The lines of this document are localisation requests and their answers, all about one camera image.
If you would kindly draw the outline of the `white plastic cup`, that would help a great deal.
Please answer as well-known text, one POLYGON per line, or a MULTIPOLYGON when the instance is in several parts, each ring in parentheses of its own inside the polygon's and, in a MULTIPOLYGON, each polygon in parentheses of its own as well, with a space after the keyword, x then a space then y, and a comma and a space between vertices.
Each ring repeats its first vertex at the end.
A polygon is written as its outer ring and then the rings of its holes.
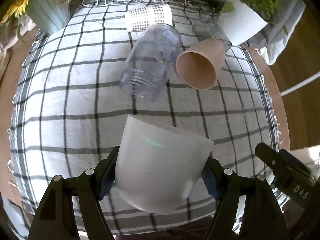
POLYGON ((213 145, 198 134, 128 115, 115 169, 121 198, 148 213, 177 209, 189 197, 213 145))

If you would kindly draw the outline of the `tan paper cup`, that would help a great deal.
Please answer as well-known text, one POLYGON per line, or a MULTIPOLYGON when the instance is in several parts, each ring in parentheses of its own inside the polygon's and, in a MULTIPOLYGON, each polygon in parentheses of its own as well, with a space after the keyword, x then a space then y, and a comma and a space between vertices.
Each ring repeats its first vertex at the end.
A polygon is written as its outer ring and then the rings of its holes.
POLYGON ((225 47, 220 40, 203 40, 179 55, 176 72, 191 88, 210 89, 221 72, 225 53, 225 47))

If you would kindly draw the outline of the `clear glass cup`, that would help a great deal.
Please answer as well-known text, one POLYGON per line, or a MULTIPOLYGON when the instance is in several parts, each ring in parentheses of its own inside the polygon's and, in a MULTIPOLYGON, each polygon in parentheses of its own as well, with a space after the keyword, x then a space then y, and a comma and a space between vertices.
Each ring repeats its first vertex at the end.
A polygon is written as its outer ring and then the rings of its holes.
POLYGON ((226 52, 229 51, 232 46, 232 43, 222 28, 212 20, 199 18, 193 23, 193 32, 199 41, 204 41, 209 38, 219 40, 223 44, 226 52))

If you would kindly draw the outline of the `white dotted paper cup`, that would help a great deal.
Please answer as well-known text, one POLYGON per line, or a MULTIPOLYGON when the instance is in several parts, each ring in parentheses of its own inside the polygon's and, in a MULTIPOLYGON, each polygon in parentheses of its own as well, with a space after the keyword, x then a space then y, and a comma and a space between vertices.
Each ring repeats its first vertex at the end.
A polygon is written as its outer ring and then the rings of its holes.
POLYGON ((154 24, 172 25, 172 11, 168 4, 133 9, 125 12, 125 25, 128 32, 141 32, 154 24))

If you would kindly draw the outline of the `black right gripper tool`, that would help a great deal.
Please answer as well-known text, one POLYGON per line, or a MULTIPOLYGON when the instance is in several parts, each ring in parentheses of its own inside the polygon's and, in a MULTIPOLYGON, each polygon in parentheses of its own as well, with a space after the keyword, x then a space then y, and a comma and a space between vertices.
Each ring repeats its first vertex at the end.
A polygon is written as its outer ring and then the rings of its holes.
POLYGON ((261 142, 255 155, 273 172, 274 185, 300 207, 319 207, 319 180, 307 166, 284 149, 276 152, 261 142))

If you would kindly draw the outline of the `clear plastic jar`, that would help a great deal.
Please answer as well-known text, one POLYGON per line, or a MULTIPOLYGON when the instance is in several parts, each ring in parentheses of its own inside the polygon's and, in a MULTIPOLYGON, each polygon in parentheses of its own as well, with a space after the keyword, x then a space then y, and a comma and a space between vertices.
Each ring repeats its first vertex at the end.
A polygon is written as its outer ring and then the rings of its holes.
POLYGON ((125 61, 120 89, 136 99, 156 100, 174 72, 181 50, 181 36, 173 26, 158 23, 148 27, 125 61))

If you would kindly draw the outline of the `checkered white cloth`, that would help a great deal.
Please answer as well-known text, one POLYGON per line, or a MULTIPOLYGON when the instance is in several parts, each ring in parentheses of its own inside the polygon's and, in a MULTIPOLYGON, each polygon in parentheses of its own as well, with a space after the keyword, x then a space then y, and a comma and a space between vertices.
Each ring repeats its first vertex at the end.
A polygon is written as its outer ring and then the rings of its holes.
POLYGON ((125 12, 168 3, 182 47, 197 42, 193 25, 217 13, 197 0, 84 0, 68 25, 38 33, 13 98, 10 151, 24 209, 34 213, 53 178, 79 176, 119 145, 129 114, 176 126, 214 142, 213 156, 240 176, 273 174, 255 155, 260 142, 278 149, 278 128, 263 76, 245 48, 233 46, 216 85, 195 90, 173 75, 156 101, 119 88, 139 39, 125 12))

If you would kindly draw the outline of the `white plant pot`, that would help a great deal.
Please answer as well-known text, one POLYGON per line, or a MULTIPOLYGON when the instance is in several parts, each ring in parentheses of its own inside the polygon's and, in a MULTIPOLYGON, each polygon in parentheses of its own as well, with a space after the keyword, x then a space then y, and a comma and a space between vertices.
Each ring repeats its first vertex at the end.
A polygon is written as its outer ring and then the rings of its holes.
POLYGON ((240 0, 227 0, 217 24, 233 46, 238 46, 259 33, 267 22, 240 0))

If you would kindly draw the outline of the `light blue ribbed vase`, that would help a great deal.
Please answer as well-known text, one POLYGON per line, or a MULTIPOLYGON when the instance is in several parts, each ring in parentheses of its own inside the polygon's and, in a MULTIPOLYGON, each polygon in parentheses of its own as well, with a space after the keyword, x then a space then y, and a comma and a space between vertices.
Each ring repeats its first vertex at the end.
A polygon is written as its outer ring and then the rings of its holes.
POLYGON ((70 20, 70 0, 29 0, 27 15, 47 35, 64 28, 70 20))

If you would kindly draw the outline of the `yellow sunflower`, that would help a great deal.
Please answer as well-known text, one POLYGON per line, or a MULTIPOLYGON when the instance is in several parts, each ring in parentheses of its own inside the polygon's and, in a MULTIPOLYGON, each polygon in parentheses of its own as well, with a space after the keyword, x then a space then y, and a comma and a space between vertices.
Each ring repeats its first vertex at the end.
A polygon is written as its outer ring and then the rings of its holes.
POLYGON ((1 20, 1 25, 4 25, 13 17, 18 19, 21 16, 25 15, 29 2, 30 0, 14 0, 10 7, 7 9, 7 12, 4 14, 1 20))

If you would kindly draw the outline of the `green potted plant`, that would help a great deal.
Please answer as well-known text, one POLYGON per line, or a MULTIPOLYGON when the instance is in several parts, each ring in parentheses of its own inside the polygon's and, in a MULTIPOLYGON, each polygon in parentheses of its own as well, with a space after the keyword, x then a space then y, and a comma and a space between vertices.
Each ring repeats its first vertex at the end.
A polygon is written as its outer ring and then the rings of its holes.
POLYGON ((267 24, 273 24, 273 16, 278 10, 278 0, 240 0, 262 17, 267 24))

